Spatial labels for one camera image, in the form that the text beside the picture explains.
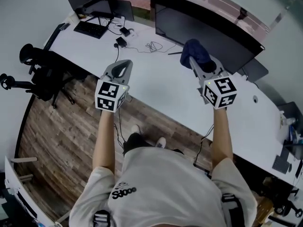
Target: black keyboard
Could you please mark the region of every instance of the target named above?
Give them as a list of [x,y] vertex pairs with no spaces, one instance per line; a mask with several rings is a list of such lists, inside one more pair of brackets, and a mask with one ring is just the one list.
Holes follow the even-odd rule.
[[107,27],[96,25],[88,22],[80,21],[78,25],[75,27],[74,31],[79,32],[81,34],[85,34],[97,39],[100,39],[102,35],[107,30]]
[[290,166],[289,162],[287,162],[285,159],[283,159],[280,156],[276,156],[274,164],[273,164],[273,169],[275,169],[283,174],[286,174],[289,166]]

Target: wooden floor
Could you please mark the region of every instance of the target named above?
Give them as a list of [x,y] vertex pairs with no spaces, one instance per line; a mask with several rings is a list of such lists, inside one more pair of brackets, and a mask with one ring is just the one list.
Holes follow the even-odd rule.
[[[52,219],[68,212],[82,193],[91,173],[92,155],[98,132],[100,110],[94,106],[96,78],[73,81],[66,87],[76,104],[59,94],[57,109],[50,102],[35,99],[21,139],[19,157],[38,157],[34,163],[18,164],[19,175],[32,173],[26,188],[35,202]],[[120,110],[121,130],[127,140],[131,126],[138,124],[152,142],[161,136],[167,148],[180,149],[193,162],[201,135],[189,130],[135,98]],[[119,116],[115,114],[119,127]],[[211,169],[210,141],[204,140],[197,164]],[[115,137],[116,177],[121,175],[123,150]]]

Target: shoe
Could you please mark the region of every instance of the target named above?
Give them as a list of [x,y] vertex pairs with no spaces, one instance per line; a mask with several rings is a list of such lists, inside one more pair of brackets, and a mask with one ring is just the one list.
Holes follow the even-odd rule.
[[160,139],[158,139],[155,147],[164,149],[165,146],[166,146],[166,139],[164,137],[161,137]]
[[133,126],[132,126],[132,129],[131,129],[131,132],[132,132],[132,134],[133,134],[133,133],[141,134],[140,127],[139,127],[137,124],[133,125]]

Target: printed logo on shirt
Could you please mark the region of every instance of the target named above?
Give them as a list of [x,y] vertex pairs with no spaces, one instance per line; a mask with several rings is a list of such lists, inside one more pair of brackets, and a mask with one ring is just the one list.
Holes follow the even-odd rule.
[[130,187],[130,185],[125,182],[120,182],[117,186],[114,187],[114,189],[117,191],[111,193],[113,199],[122,198],[137,191],[135,187]]
[[120,191],[114,191],[114,192],[112,192],[113,199],[122,198],[122,197],[127,196],[136,191],[137,191],[137,189],[135,187],[129,188],[129,189],[123,189]]

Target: white desk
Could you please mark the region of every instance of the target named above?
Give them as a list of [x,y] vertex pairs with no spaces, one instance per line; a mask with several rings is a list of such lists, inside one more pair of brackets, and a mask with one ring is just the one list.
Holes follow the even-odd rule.
[[[126,21],[125,27],[133,28],[138,34],[132,40],[125,38],[127,46],[139,51],[147,52],[145,45],[151,41],[162,44],[162,51],[175,44],[156,35],[152,27],[130,21]],[[98,40],[74,32],[74,28],[75,25],[71,25],[61,32],[51,50],[100,77],[117,57],[114,43],[119,35],[107,31]],[[110,29],[119,33],[113,25],[110,25]],[[213,124],[213,108],[204,104],[196,90],[198,80],[192,70],[180,64],[180,54],[167,55],[169,52],[182,51],[180,46],[176,45],[167,53],[138,53],[135,49],[119,49],[119,60],[130,59],[134,63],[129,81],[131,96],[201,135],[207,133]],[[234,104],[227,110],[234,153],[293,184],[299,161],[293,162],[293,157],[289,157],[293,169],[286,175],[272,169],[283,142],[282,139],[278,140],[279,110],[254,84],[238,73],[234,77],[239,92]],[[257,96],[258,103],[253,102],[253,96]],[[212,140],[213,135],[210,134],[208,138]],[[303,189],[303,182],[298,183],[297,187]]]

